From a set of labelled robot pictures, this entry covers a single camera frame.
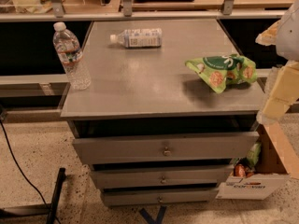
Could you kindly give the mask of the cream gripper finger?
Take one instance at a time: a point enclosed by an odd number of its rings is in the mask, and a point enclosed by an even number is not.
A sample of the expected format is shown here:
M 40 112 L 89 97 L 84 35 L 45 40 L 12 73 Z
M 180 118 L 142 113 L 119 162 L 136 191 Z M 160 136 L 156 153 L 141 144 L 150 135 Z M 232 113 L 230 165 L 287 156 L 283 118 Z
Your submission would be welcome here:
M 281 67 L 273 67 L 264 87 L 263 104 L 256 116 L 262 125 L 279 121 L 299 99 L 299 62 L 287 61 Z

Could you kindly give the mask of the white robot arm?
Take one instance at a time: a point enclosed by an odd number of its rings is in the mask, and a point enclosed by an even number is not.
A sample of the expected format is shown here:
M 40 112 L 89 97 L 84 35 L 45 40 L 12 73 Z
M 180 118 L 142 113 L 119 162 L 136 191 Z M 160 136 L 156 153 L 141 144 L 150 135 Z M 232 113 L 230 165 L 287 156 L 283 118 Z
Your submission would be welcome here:
M 256 119 L 262 125 L 270 125 L 299 99 L 299 0 L 279 21 L 259 34 L 255 42 L 275 45 L 277 55 L 287 60 L 281 68 L 271 69 L 264 86 L 263 104 Z

